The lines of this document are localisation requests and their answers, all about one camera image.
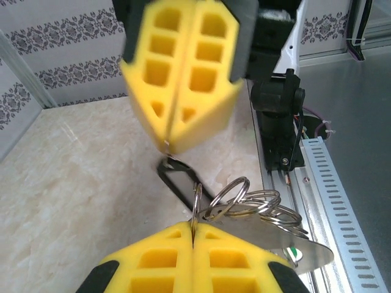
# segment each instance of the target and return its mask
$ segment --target yellow foam gripper pad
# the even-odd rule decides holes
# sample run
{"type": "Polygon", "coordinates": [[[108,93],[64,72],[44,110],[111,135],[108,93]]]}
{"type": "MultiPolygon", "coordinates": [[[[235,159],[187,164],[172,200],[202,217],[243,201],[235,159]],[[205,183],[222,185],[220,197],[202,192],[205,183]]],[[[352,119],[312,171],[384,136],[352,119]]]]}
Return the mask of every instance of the yellow foam gripper pad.
{"type": "Polygon", "coordinates": [[[282,293],[268,264],[286,260],[213,226],[178,223],[102,260],[119,263],[105,293],[282,293]]]}
{"type": "Polygon", "coordinates": [[[184,152],[227,126],[243,81],[229,81],[239,24],[214,0],[144,9],[135,55],[120,66],[139,121],[160,151],[184,152]]]}
{"type": "Polygon", "coordinates": [[[102,260],[119,266],[105,293],[192,292],[192,238],[188,222],[168,227],[102,260]]]}
{"type": "Polygon", "coordinates": [[[286,260],[207,224],[198,224],[193,292],[282,293],[268,264],[286,260]]]}

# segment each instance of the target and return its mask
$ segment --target patterned wallpaper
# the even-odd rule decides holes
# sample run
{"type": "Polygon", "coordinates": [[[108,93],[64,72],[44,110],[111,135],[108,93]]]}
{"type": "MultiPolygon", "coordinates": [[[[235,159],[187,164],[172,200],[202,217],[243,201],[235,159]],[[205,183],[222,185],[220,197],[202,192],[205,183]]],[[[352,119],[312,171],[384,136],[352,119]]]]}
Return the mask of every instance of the patterned wallpaper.
{"type": "MultiPolygon", "coordinates": [[[[111,0],[0,0],[0,29],[58,105],[126,95],[111,0]]],[[[311,0],[301,54],[344,47],[349,0],[311,0]]]]}
{"type": "Polygon", "coordinates": [[[300,55],[345,48],[350,0],[309,0],[300,55]]]}
{"type": "Polygon", "coordinates": [[[41,112],[41,106],[0,59],[0,162],[41,112]]]}

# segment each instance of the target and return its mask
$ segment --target marble surface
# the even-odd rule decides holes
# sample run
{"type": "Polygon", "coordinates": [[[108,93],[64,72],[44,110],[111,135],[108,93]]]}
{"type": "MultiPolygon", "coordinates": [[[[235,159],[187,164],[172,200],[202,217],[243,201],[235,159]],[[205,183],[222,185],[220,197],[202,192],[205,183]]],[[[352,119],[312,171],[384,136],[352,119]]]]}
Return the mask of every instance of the marble surface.
{"type": "MultiPolygon", "coordinates": [[[[75,292],[99,261],[189,219],[128,98],[44,110],[0,166],[2,292],[75,292]]],[[[218,192],[262,187],[247,89],[228,128],[179,156],[218,192]]]]}

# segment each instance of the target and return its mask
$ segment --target perforated metal strip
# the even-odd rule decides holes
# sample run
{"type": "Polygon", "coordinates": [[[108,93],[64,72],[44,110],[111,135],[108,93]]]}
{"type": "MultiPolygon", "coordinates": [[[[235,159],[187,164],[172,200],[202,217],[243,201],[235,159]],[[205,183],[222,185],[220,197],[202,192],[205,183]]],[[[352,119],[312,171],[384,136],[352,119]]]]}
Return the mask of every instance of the perforated metal strip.
{"type": "Polygon", "coordinates": [[[353,292],[387,292],[326,145],[321,138],[303,145],[353,292]]]}

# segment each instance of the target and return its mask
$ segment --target metal tag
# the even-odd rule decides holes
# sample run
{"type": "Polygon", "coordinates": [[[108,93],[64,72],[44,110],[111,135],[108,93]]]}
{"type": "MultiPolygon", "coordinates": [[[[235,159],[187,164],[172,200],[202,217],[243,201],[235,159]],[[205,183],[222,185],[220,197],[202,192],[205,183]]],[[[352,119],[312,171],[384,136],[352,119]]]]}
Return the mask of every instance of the metal tag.
{"type": "MultiPolygon", "coordinates": [[[[226,204],[217,205],[212,208],[212,213],[217,214],[226,207],[226,204]]],[[[230,211],[242,211],[249,208],[253,206],[236,204],[230,211]]],[[[334,259],[334,254],[328,247],[297,237],[273,224],[266,223],[260,219],[258,214],[238,218],[223,215],[217,221],[207,221],[204,218],[206,211],[207,209],[200,212],[200,223],[207,223],[262,249],[280,250],[294,247],[300,250],[302,258],[294,268],[298,275],[316,270],[334,259]]]]}

